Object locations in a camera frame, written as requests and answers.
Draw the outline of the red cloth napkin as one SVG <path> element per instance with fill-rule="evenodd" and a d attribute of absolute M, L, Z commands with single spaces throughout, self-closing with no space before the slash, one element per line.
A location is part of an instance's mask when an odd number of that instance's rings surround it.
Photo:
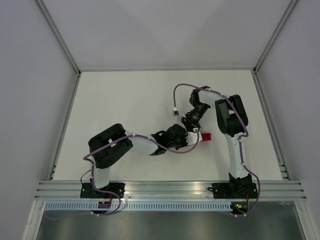
<path fill-rule="evenodd" d="M 202 139 L 203 142 L 210 141 L 212 139 L 212 134 L 209 133 L 209 132 L 202 133 L 201 134 L 201 139 Z"/>

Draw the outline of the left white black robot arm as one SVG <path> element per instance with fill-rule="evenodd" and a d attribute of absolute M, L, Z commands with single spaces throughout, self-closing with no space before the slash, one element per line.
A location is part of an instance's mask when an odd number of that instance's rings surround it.
<path fill-rule="evenodd" d="M 134 151 L 150 156 L 159 156 L 167 149 L 178 150 L 188 145 L 188 133 L 182 126 L 174 124 L 167 130 L 151 134 L 147 138 L 128 137 L 117 143 L 116 140 L 133 135 L 126 131 L 122 124 L 116 123 L 88 141 L 89 152 L 92 153 L 107 144 L 111 146 L 93 154 L 93 180 L 91 191 L 98 198 L 104 198 L 109 193 L 110 168 L 127 152 Z"/>

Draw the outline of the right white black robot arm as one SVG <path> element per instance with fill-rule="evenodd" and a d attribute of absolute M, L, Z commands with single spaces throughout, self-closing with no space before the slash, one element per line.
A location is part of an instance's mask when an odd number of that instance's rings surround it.
<path fill-rule="evenodd" d="M 228 183 L 213 183 L 207 190 L 215 199 L 254 199 L 258 190 L 252 181 L 252 174 L 246 170 L 246 156 L 242 140 L 247 136 L 249 123 L 242 99 L 235 94 L 230 97 L 210 92 L 208 86 L 196 88 L 189 99 L 193 109 L 182 118 L 185 134 L 180 148 L 194 145 L 197 142 L 195 130 L 201 128 L 200 120 L 208 109 L 216 112 L 217 125 L 227 141 L 230 159 Z"/>

